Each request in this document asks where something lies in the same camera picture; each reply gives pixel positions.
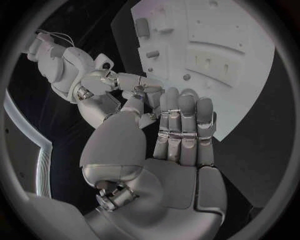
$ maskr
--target white robot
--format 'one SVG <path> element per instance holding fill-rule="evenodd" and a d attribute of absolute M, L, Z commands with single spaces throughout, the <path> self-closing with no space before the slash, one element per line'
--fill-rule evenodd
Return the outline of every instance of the white robot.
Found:
<path fill-rule="evenodd" d="M 39 33 L 27 50 L 63 99 L 77 104 L 95 128 L 80 167 L 99 190 L 86 218 L 103 239 L 212 239 L 223 223 L 227 194 L 214 166 L 216 113 L 210 98 L 166 92 L 162 82 L 115 73 L 104 54 L 93 60 L 76 47 Z M 124 106 L 110 92 L 122 90 Z M 151 113 L 144 113 L 144 104 Z M 145 159 L 142 128 L 160 119 L 153 158 Z"/>

